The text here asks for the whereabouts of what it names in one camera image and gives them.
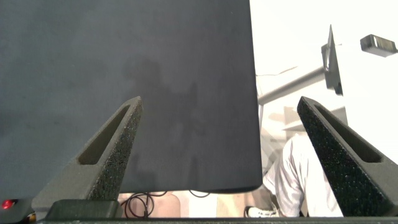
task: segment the red light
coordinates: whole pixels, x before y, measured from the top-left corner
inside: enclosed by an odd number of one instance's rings
[[[1,207],[3,209],[8,209],[8,208],[11,208],[14,204],[15,204],[15,202],[13,200],[5,200],[2,202]]]

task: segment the gray panel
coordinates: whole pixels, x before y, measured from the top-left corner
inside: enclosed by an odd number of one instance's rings
[[[261,184],[248,1],[0,1],[0,198],[38,191],[126,100],[122,191]]]

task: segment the white shoe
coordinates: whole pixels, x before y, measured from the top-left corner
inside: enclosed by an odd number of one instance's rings
[[[247,206],[244,209],[244,216],[246,218],[269,218],[269,217],[279,217],[279,212],[277,209],[273,210],[263,210],[256,207]]]

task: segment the white wall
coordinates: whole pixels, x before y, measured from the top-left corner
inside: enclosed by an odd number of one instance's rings
[[[322,65],[320,47],[327,42],[329,25],[335,34],[345,96],[326,90],[324,82],[310,86],[264,108],[263,128],[283,135],[281,122],[269,118],[283,106],[296,106],[300,95],[315,98],[328,109],[346,106],[348,123],[385,155],[398,162],[394,142],[398,126],[395,101],[398,56],[381,58],[362,52],[359,40],[368,34],[398,42],[398,2],[383,1],[268,1],[251,0],[254,58],[262,93]]]

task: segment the black cable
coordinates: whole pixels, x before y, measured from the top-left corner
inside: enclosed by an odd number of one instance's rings
[[[210,193],[207,193],[206,195],[203,195],[203,196],[198,196],[198,195],[195,195],[194,193],[192,193],[192,191],[191,191],[191,190],[189,190],[189,192],[191,192],[191,194],[192,194],[193,196],[195,196],[195,197],[198,197],[198,198],[205,198],[205,197],[207,197],[207,196],[209,196],[209,195],[210,195]]]
[[[136,193],[136,194],[131,195],[127,200],[125,200],[124,202],[121,203],[122,206],[123,206],[124,204],[126,204],[126,205],[124,206],[124,214],[126,215],[126,218],[132,218],[132,217],[129,217],[129,215],[127,214],[127,207],[129,208],[129,211],[131,212],[131,214],[134,215],[135,217],[137,217],[137,218],[148,218],[149,215],[151,215],[152,212],[153,212],[154,209],[155,209],[155,203],[154,203],[153,197],[161,197],[161,196],[164,196],[166,193],[167,193],[167,192],[164,192],[164,193],[162,193],[162,194],[160,194],[160,195],[154,195],[154,194],[150,194],[150,193]],[[143,197],[143,196],[146,196],[146,201],[144,201],[144,200],[141,198],[141,197]],[[135,214],[135,213],[132,211],[132,209],[131,209],[131,202],[132,202],[134,199],[140,200],[140,201],[142,202],[142,204],[144,205],[144,215],[143,215],[143,216],[137,215],[137,214]],[[148,207],[149,207],[149,204],[150,204],[149,201],[152,203],[152,209],[150,210],[150,212],[148,212]]]

